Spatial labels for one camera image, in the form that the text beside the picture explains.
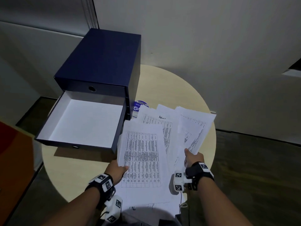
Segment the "drawer pull hole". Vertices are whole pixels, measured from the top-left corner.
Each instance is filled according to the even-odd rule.
[[[95,92],[96,89],[93,86],[89,86],[89,90]]]

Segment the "orange carpet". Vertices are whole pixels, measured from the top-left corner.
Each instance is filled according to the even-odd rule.
[[[32,138],[0,122],[0,225],[17,204],[33,174]]]

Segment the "hand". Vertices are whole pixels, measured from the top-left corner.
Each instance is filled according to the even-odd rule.
[[[111,175],[113,178],[113,184],[116,185],[122,179],[122,175],[129,169],[128,166],[119,167],[117,160],[113,160],[107,166],[105,173]]]
[[[191,167],[195,162],[205,162],[204,155],[200,152],[194,155],[187,148],[185,148],[184,152],[186,156],[184,164],[186,167]]]

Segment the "stack of papers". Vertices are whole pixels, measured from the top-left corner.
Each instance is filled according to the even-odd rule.
[[[185,148],[197,154],[215,116],[182,107],[141,106],[136,119],[124,122],[117,159],[129,169],[116,185],[123,213],[150,225],[180,213],[184,198],[173,192],[172,176],[185,170]]]

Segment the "open drawer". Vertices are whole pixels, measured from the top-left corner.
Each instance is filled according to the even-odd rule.
[[[65,91],[35,139],[50,146],[115,153],[125,113],[125,98]]]

